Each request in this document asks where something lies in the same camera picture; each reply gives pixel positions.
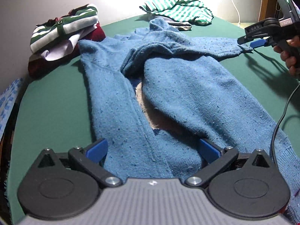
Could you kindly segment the person's right hand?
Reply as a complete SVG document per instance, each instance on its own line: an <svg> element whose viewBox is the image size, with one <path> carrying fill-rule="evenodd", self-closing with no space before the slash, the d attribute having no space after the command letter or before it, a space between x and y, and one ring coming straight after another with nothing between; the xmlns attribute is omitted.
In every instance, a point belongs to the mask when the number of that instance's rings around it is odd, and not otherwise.
<svg viewBox="0 0 300 225"><path fill-rule="evenodd" d="M287 43L291 47L299 48L299 36L295 36L293 39L287 40ZM295 78L299 77L299 60L279 46L275 46L274 51L280 54L280 58L285 62L289 74Z"/></svg>

